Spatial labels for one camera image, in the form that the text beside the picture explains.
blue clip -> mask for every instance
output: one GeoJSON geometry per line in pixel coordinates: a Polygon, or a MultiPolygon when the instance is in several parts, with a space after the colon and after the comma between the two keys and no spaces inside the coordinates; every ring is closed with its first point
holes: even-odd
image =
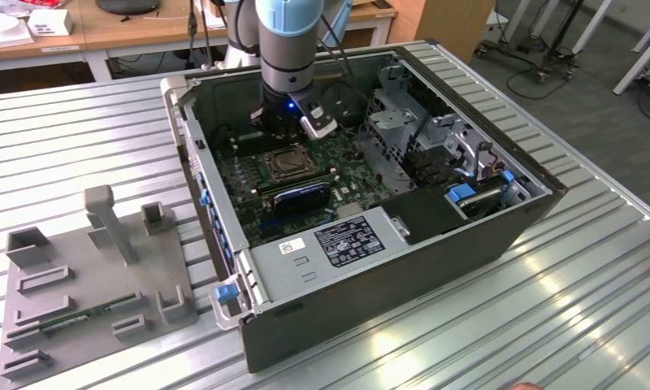
{"type": "Polygon", "coordinates": [[[209,206],[212,204],[212,200],[209,198],[209,190],[205,188],[202,189],[202,194],[200,195],[200,205],[209,206]]]}
{"type": "Polygon", "coordinates": [[[238,286],[236,283],[225,284],[214,289],[214,294],[217,296],[218,303],[226,303],[232,299],[236,299],[241,294],[238,291],[238,286]]]}
{"type": "Polygon", "coordinates": [[[448,195],[454,203],[472,197],[476,193],[469,184],[460,184],[448,191],[448,195]]]}
{"type": "Polygon", "coordinates": [[[516,176],[512,171],[504,171],[501,176],[509,183],[513,183],[513,181],[516,180],[516,176]]]}

metal workbench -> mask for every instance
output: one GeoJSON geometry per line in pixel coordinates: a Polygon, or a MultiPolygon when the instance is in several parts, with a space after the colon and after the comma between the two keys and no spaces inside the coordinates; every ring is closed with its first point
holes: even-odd
{"type": "Polygon", "coordinates": [[[113,186],[118,215],[152,200],[173,206],[201,314],[30,388],[650,388],[649,207],[444,49],[408,49],[570,192],[489,266],[256,375],[241,338],[214,323],[217,276],[160,76],[0,96],[0,322],[6,232],[85,226],[78,191],[94,184],[113,186]]]}

black side panel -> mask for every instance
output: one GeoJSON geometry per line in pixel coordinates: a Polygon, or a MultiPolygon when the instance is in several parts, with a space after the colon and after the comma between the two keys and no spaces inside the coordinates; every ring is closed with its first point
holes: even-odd
{"type": "Polygon", "coordinates": [[[498,215],[353,279],[261,314],[241,327],[248,370],[258,372],[501,257],[561,195],[498,215]]]}

small circuit board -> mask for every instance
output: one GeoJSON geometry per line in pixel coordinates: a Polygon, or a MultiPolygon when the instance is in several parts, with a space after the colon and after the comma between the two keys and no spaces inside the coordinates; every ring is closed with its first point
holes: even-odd
{"type": "Polygon", "coordinates": [[[253,247],[344,218],[338,209],[366,210],[390,197],[344,131],[276,149],[269,139],[230,141],[217,165],[253,247]]]}

wheel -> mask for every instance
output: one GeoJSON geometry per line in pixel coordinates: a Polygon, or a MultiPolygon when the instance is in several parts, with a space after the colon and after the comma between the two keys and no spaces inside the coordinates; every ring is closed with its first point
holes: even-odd
{"type": "Polygon", "coordinates": [[[546,83],[546,79],[548,78],[549,78],[549,74],[548,73],[545,73],[542,71],[537,73],[537,83],[538,84],[546,83]]]}
{"type": "Polygon", "coordinates": [[[481,45],[477,50],[474,51],[474,55],[477,56],[478,59],[481,59],[485,56],[488,49],[486,46],[481,45]]]}

